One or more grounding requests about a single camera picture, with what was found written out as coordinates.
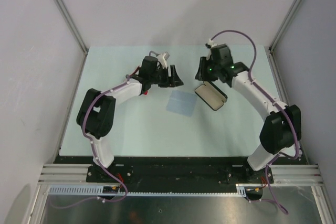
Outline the light blue cleaning cloth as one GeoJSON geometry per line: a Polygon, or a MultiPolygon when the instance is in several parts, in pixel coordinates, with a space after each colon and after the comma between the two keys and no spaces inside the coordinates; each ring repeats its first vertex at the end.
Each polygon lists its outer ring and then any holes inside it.
{"type": "Polygon", "coordinates": [[[195,94],[173,90],[169,97],[166,110],[191,117],[195,109],[196,101],[197,96],[195,94]]]}

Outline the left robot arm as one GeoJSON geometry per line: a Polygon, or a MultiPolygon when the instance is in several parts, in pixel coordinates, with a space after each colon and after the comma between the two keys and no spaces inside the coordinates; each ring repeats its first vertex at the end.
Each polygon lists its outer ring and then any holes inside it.
{"type": "Polygon", "coordinates": [[[90,142],[93,161],[100,166],[97,174],[103,181],[110,182],[116,175],[116,169],[111,166],[114,155],[108,141],[104,139],[112,129],[116,106],[131,98],[146,95],[153,85],[160,88],[184,85],[175,65],[167,64],[169,56],[168,52],[145,56],[142,64],[134,73],[126,75],[123,83],[107,91],[93,88],[87,91],[76,122],[90,142]]]}

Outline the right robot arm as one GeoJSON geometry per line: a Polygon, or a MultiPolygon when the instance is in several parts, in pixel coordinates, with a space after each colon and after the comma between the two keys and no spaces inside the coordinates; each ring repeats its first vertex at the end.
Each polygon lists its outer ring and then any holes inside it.
{"type": "Polygon", "coordinates": [[[288,106],[264,90],[243,62],[234,62],[230,48],[209,41],[206,57],[200,58],[195,79],[203,82],[220,80],[240,93],[259,113],[264,124],[260,144],[247,158],[248,166],[242,169],[243,179],[254,183],[261,177],[261,169],[271,164],[284,150],[294,146],[296,159],[301,139],[301,111],[296,105],[288,106]]]}

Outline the dark green glasses case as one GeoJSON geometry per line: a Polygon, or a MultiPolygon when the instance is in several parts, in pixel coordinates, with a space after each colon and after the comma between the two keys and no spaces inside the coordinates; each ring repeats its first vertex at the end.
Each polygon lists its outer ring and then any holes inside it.
{"type": "Polygon", "coordinates": [[[228,100],[228,96],[212,82],[204,81],[194,91],[213,111],[218,111],[228,100]]]}

